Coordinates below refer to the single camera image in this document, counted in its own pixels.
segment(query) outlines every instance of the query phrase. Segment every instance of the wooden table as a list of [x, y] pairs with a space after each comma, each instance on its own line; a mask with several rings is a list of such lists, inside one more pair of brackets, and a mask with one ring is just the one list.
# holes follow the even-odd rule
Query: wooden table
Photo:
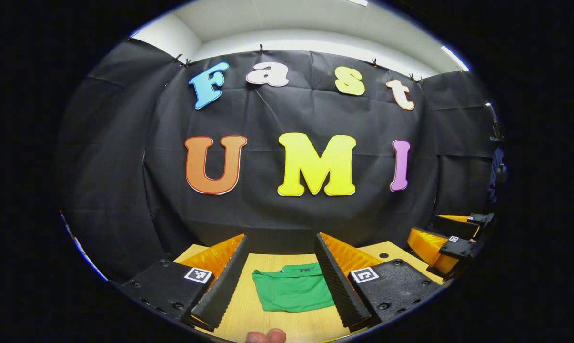
[[[174, 262], [184, 261], [205, 249], [206, 247], [201, 245], [192, 245]], [[426, 263], [391, 242], [386, 241], [359, 249], [383, 262], [400, 258], [424, 273], [431, 280], [439, 284], [443, 283], [441, 277], [426, 271], [426, 267], [428, 267]], [[387, 258], [380, 257], [380, 254], [383, 252], [388, 254]], [[272, 328], [284, 330], [287, 333], [287, 343], [320, 343], [365, 330], [349, 332], [348, 328], [342, 326], [342, 321], [335, 306], [300, 313], [267, 312], [263, 310], [255, 283], [252, 280], [252, 272], [255, 269], [263, 272], [277, 272], [285, 265], [316, 262], [318, 261], [314, 254], [249, 254], [232, 296], [232, 301], [219, 327], [214, 332], [208, 332], [200, 328], [196, 329], [237, 343], [243, 343], [247, 333], [250, 331], [266, 333]]]

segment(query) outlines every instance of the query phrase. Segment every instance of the black backdrop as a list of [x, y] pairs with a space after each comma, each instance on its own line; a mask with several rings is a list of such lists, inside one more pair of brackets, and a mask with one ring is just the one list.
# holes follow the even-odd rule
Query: black backdrop
[[[49, 173], [82, 79], [128, 33], [179, 3], [0, 3], [0, 339], [197, 340], [90, 269], [56, 216]], [[537, 328], [572, 335], [574, 154], [563, 150], [574, 152], [574, 1], [395, 6], [450, 42], [495, 95], [509, 137], [510, 181], [499, 193], [509, 212], [463, 278], [371, 341], [522, 341]], [[555, 82], [558, 72], [565, 79]]]
[[[67, 107], [56, 169], [61, 208], [73, 234], [108, 278], [124, 282], [159, 258], [174, 259], [191, 243], [210, 246], [245, 233], [252, 252], [313, 253], [325, 232], [355, 246], [390, 240], [407, 248], [412, 226], [435, 214], [487, 213], [491, 162], [498, 144], [490, 95], [465, 72], [414, 82], [344, 56], [266, 50], [217, 56], [187, 68], [143, 41], [119, 44], [85, 78]], [[189, 80], [224, 61], [222, 95], [200, 110]], [[285, 87], [250, 85], [245, 76], [265, 61], [289, 67]], [[337, 91], [333, 71], [358, 70], [365, 93]], [[409, 87], [412, 111], [385, 83]], [[350, 196], [310, 191], [281, 197], [281, 134], [308, 135], [319, 156], [331, 137], [356, 139]], [[240, 176], [223, 195], [202, 195], [185, 175], [184, 141], [219, 142], [243, 135]], [[407, 188], [392, 192], [392, 142], [411, 144]], [[207, 152], [206, 174], [223, 174], [224, 148]]]

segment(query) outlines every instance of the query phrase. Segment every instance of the finger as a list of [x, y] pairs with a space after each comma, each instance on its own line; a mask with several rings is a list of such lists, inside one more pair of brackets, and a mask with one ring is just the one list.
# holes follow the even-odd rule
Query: finger
[[287, 334], [281, 329], [271, 329], [268, 331], [268, 338], [270, 343], [285, 343]]
[[261, 332], [249, 332], [245, 343], [270, 343], [270, 339]]

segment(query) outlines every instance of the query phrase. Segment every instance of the black fabric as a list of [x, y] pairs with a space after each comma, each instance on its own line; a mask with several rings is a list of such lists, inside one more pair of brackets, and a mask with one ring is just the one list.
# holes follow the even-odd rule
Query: black fabric
[[[122, 43], [90, 73], [65, 116], [58, 158], [65, 217], [109, 278], [125, 280], [192, 243], [241, 233], [257, 253], [312, 253], [316, 232], [354, 246], [390, 240], [405, 248], [410, 228], [426, 227], [435, 213], [485, 213], [496, 146], [483, 91], [467, 73], [416, 83], [350, 57], [299, 50], [217, 56], [188, 68], [172, 60], [135, 39]], [[230, 65], [216, 87], [222, 95], [195, 110], [189, 80], [221, 61]], [[248, 84], [246, 74], [263, 61], [289, 67], [289, 84]], [[361, 73], [363, 95], [337, 90], [339, 66]], [[386, 87], [395, 79], [409, 87], [413, 111]], [[319, 156], [334, 135], [354, 137], [355, 194], [312, 195], [300, 177], [302, 196], [279, 196], [285, 152], [278, 137], [288, 132], [308, 135]], [[232, 191], [205, 195], [187, 184], [184, 141], [199, 135], [214, 141], [209, 178], [223, 173], [220, 139], [247, 137]], [[396, 139], [411, 144], [409, 184], [392, 192]]]

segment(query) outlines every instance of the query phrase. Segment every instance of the white wall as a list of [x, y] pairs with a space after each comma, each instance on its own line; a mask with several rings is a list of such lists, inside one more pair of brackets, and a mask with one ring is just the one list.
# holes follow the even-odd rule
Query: white wall
[[439, 74], [433, 68], [403, 52], [369, 40], [341, 33], [301, 29], [263, 30], [217, 39], [202, 45], [191, 60], [198, 61], [223, 54], [259, 50], [260, 44], [263, 45], [263, 50], [311, 50], [369, 62], [376, 59], [376, 64], [401, 74], [413, 73], [416, 79], [420, 76], [426, 78]]
[[183, 54], [179, 61], [191, 59], [202, 46], [198, 36], [173, 13], [164, 15], [139, 30], [133, 38], [164, 50], [173, 57]]

